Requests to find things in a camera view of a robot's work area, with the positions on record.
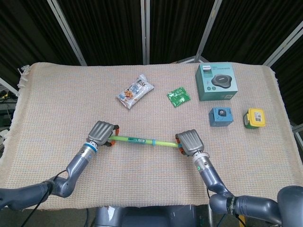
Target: green seed packet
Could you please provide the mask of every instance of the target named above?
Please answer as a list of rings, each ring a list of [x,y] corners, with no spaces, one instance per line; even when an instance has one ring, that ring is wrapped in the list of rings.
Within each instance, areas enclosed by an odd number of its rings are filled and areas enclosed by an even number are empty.
[[[183,87],[179,87],[176,90],[169,92],[167,97],[174,107],[180,106],[182,103],[190,100],[188,93],[186,93],[186,90]]]

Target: blue box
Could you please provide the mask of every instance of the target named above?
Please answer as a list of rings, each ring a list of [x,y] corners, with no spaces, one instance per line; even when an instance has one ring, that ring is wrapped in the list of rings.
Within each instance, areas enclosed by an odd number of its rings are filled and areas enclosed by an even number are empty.
[[[200,101],[230,100],[238,91],[231,63],[203,63],[196,72]]]
[[[233,122],[232,110],[229,107],[214,107],[209,112],[211,127],[228,126]]]

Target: clear plastic bag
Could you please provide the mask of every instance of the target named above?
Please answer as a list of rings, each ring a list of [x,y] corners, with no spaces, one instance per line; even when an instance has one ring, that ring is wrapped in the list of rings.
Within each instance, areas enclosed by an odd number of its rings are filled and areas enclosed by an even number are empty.
[[[121,92],[117,98],[124,106],[130,109],[136,102],[139,101],[140,98],[153,89],[154,86],[147,81],[144,74],[141,74],[136,82],[134,82],[128,89]]]

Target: green stick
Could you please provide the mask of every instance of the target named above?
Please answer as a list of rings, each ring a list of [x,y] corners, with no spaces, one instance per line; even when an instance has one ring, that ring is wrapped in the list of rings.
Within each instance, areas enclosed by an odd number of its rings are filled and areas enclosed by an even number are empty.
[[[159,146],[166,146],[166,147],[173,147],[178,148],[179,144],[177,143],[169,143],[164,141],[157,141],[157,140],[146,140],[141,138],[134,138],[134,137],[126,137],[126,136],[110,136],[110,140],[117,140],[117,141],[125,141],[129,143],[139,143],[139,144],[151,144],[151,145],[159,145]]]

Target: wire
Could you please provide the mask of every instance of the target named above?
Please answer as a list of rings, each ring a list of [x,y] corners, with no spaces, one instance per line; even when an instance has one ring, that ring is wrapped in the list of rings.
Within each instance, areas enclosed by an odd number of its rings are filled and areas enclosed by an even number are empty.
[[[208,188],[206,189],[206,191],[207,191],[207,196],[208,196],[208,198],[210,199]]]
[[[225,216],[226,216],[226,214],[224,214],[224,215],[222,216],[222,218],[220,219],[219,223],[217,224],[217,227],[219,227],[219,226],[221,225],[221,222],[223,221],[223,219],[225,218]]]
[[[7,108],[6,108],[6,112],[8,113],[8,116],[9,116],[9,119],[10,119],[10,122],[11,122],[11,117],[10,117],[10,114],[9,114],[9,105],[7,104]]]
[[[89,227],[89,209],[86,208],[86,221],[84,227]]]
[[[57,179],[57,177],[61,174],[64,173],[66,170],[61,171],[60,173],[58,173],[54,178],[53,181],[55,181]],[[53,190],[53,187],[50,187],[47,192],[44,194],[44,196],[42,197],[42,199],[39,201],[39,203],[36,205],[36,207],[33,209],[33,211],[29,214],[29,216],[27,217],[27,219],[23,222],[23,224],[21,225],[21,227],[24,227],[25,224],[28,222],[28,220],[30,219],[30,217],[33,215],[33,213],[36,211],[36,209],[40,206],[40,204],[42,203],[42,201],[44,200],[44,198],[46,197],[46,195],[49,193],[51,194]]]
[[[239,222],[242,223],[242,225],[243,225],[244,227],[246,227],[245,223],[241,220],[241,218],[239,218],[239,215],[236,215],[235,217],[236,217],[237,220],[239,220]]]

